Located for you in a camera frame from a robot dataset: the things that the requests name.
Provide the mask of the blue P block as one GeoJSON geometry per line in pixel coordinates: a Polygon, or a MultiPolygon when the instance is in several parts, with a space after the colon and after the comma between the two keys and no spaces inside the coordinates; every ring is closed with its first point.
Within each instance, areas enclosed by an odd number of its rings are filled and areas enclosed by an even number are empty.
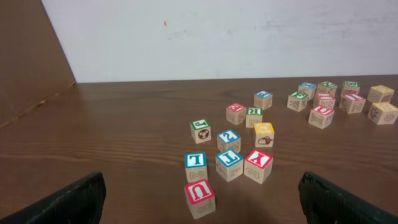
{"type": "Polygon", "coordinates": [[[273,94],[268,91],[261,90],[254,94],[254,106],[262,110],[266,110],[272,106],[273,94]]]}

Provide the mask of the red i block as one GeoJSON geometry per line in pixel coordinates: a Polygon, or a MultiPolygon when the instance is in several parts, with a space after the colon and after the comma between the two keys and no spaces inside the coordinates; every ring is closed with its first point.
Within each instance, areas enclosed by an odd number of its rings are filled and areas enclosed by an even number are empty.
{"type": "Polygon", "coordinates": [[[313,98],[313,107],[315,108],[321,105],[326,108],[333,109],[335,101],[335,97],[330,93],[316,93],[313,98]]]}
{"type": "Polygon", "coordinates": [[[339,103],[339,109],[346,114],[361,113],[365,102],[366,99],[364,97],[354,93],[343,95],[339,103]]]}

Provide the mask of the red E block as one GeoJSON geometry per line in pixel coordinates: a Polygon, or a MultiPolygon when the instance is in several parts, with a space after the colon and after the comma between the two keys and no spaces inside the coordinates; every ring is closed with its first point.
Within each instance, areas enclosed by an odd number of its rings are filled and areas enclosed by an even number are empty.
{"type": "Polygon", "coordinates": [[[247,108],[239,103],[233,103],[226,107],[226,119],[234,125],[241,124],[246,120],[247,108]]]}

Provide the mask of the green B block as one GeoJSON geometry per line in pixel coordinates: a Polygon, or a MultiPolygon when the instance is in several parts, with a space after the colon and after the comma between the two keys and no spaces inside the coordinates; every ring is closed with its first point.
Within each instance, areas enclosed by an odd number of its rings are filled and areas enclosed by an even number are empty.
{"type": "Polygon", "coordinates": [[[349,94],[358,94],[361,84],[359,82],[344,81],[341,89],[341,96],[349,94]]]}

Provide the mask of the green N block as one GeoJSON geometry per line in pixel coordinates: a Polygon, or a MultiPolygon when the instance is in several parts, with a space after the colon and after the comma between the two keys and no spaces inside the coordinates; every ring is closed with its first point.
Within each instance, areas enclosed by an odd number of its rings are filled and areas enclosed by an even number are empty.
{"type": "Polygon", "coordinates": [[[335,96],[338,85],[329,81],[321,82],[317,85],[317,93],[329,93],[335,96]]]}

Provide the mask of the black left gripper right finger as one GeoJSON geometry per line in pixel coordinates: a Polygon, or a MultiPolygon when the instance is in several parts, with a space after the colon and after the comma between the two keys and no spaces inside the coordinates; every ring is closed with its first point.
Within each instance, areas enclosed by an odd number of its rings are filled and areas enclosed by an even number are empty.
{"type": "Polygon", "coordinates": [[[342,189],[313,172],[298,185],[308,224],[397,224],[397,217],[342,189]]]}

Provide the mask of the green F block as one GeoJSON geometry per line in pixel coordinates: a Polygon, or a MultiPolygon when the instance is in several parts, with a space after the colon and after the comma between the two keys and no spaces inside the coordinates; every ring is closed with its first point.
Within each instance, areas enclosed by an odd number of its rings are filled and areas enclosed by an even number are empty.
{"type": "Polygon", "coordinates": [[[301,91],[295,91],[288,96],[287,107],[294,111],[302,111],[307,106],[309,96],[301,91]]]}

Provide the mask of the blue L block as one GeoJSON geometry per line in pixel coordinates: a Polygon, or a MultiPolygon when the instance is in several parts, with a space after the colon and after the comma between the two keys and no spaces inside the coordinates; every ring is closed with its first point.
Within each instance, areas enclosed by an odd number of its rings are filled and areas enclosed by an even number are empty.
{"type": "Polygon", "coordinates": [[[208,179],[205,152],[191,152],[185,154],[185,171],[188,183],[201,179],[208,179]]]}

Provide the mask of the yellow C block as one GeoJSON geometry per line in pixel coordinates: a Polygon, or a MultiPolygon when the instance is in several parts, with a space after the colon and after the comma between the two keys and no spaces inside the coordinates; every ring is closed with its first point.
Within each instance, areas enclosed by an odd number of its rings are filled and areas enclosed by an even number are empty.
{"type": "Polygon", "coordinates": [[[392,100],[395,90],[384,85],[372,86],[369,90],[367,100],[371,103],[386,102],[392,100]]]}

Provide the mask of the blue T block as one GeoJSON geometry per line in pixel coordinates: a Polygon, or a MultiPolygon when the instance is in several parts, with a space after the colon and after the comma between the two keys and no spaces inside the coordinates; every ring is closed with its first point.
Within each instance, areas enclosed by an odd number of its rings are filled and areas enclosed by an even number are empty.
{"type": "Polygon", "coordinates": [[[227,182],[231,182],[243,174],[244,159],[233,149],[228,149],[217,154],[215,162],[217,173],[227,182]]]}

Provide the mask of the red Y block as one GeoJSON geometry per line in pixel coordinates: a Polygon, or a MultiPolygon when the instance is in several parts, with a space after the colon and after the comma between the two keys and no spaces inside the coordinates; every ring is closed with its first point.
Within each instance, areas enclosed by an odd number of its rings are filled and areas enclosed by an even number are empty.
{"type": "Polygon", "coordinates": [[[262,184],[272,171],[273,156],[254,149],[244,160],[244,175],[262,184]]]}

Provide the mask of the red u block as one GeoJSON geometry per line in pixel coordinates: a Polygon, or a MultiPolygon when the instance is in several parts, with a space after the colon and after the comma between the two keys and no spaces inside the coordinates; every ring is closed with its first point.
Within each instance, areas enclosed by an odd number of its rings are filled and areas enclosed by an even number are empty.
{"type": "Polygon", "coordinates": [[[310,110],[308,123],[320,129],[324,129],[331,124],[334,113],[334,109],[318,105],[310,110]]]}
{"type": "Polygon", "coordinates": [[[216,210],[215,193],[206,179],[187,184],[184,192],[194,219],[204,217],[216,210]]]}

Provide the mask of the red U block centre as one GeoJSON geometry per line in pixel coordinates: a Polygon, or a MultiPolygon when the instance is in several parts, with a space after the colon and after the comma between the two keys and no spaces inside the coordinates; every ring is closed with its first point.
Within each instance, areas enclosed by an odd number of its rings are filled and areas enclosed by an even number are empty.
{"type": "Polygon", "coordinates": [[[308,123],[320,129],[324,129],[331,124],[334,113],[334,109],[318,105],[310,110],[308,123]]]}

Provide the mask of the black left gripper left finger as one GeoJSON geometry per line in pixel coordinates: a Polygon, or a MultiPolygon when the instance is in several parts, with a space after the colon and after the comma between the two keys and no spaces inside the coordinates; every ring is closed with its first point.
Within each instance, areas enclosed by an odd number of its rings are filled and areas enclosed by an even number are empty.
{"type": "Polygon", "coordinates": [[[1,224],[90,223],[101,220],[106,185],[93,172],[32,205],[1,219],[1,224]]]}

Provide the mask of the yellow block near 2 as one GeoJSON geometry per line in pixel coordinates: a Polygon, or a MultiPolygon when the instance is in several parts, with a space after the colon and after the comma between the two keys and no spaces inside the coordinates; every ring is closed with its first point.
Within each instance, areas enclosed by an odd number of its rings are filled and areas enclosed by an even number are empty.
{"type": "Polygon", "coordinates": [[[275,131],[272,123],[256,123],[254,125],[254,145],[256,147],[272,147],[275,131]]]}

